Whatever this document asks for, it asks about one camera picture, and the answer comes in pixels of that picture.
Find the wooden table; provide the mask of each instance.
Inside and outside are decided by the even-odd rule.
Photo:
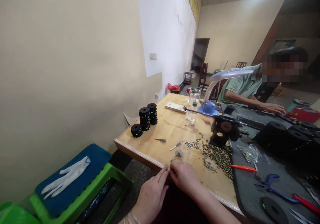
[[[133,138],[131,130],[128,128],[118,138],[114,139],[117,148],[156,171],[159,171],[163,166],[169,167],[170,161],[176,155],[177,150],[182,149],[184,156],[177,157],[175,161],[190,163],[194,167],[199,180],[221,203],[242,214],[237,204],[232,180],[224,175],[221,169],[216,169],[218,173],[207,170],[203,166],[203,155],[200,150],[187,149],[185,143],[182,142],[183,140],[193,142],[201,138],[200,143],[202,143],[202,140],[206,143],[206,140],[209,140],[212,135],[211,126],[201,118],[211,123],[213,118],[196,114],[195,127],[187,127],[185,124],[190,124],[190,122],[188,123],[186,115],[165,108],[168,102],[189,106],[187,96],[168,93],[157,104],[158,123],[151,126],[138,138]],[[163,144],[155,138],[167,139],[167,142]],[[169,151],[180,141],[182,142],[181,146]]]

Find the tape measure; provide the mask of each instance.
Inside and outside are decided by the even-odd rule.
[[[142,152],[139,152],[138,150],[134,149],[133,147],[123,143],[122,141],[119,141],[118,139],[114,140],[116,143],[120,144],[121,146],[125,147],[126,149],[129,149],[130,151],[134,152],[135,154],[147,159],[148,161],[152,162],[153,164],[157,165],[160,168],[163,168],[164,165],[161,164],[160,162],[156,161],[155,159],[147,156],[146,154],[143,154]],[[227,201],[225,199],[223,199],[222,197],[218,196],[217,194],[215,194],[214,192],[210,191],[210,193],[222,204],[224,204],[225,206],[231,208],[232,210],[238,212],[239,214],[243,215],[244,214],[240,211],[239,207],[236,206],[234,203]]]

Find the plastic bag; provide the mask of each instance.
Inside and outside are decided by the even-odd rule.
[[[269,158],[264,153],[263,149],[258,144],[250,144],[243,149],[248,154],[251,160],[259,164],[271,164]]]
[[[191,70],[190,72],[192,73],[192,77],[196,77],[197,74],[194,70]]]
[[[176,90],[179,88],[179,85],[172,86],[171,83],[168,83],[168,90]]]

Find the doorway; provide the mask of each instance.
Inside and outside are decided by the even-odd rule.
[[[193,48],[191,69],[199,73],[201,65],[206,59],[210,38],[196,38]]]

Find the green stool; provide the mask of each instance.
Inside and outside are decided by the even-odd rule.
[[[58,218],[52,218],[48,214],[37,194],[31,196],[29,201],[31,202],[31,205],[35,209],[38,218],[43,224],[74,223],[111,177],[119,182],[123,188],[123,192],[105,220],[104,224],[107,224],[111,221],[120,204],[133,186],[133,181],[129,180],[122,171],[120,171],[118,168],[115,168],[110,163],[107,163],[103,167],[91,184],[86,187],[86,189],[74,200],[73,203],[70,204],[65,211],[61,213]]]
[[[0,224],[40,224],[40,221],[22,207],[5,202],[0,205]]]

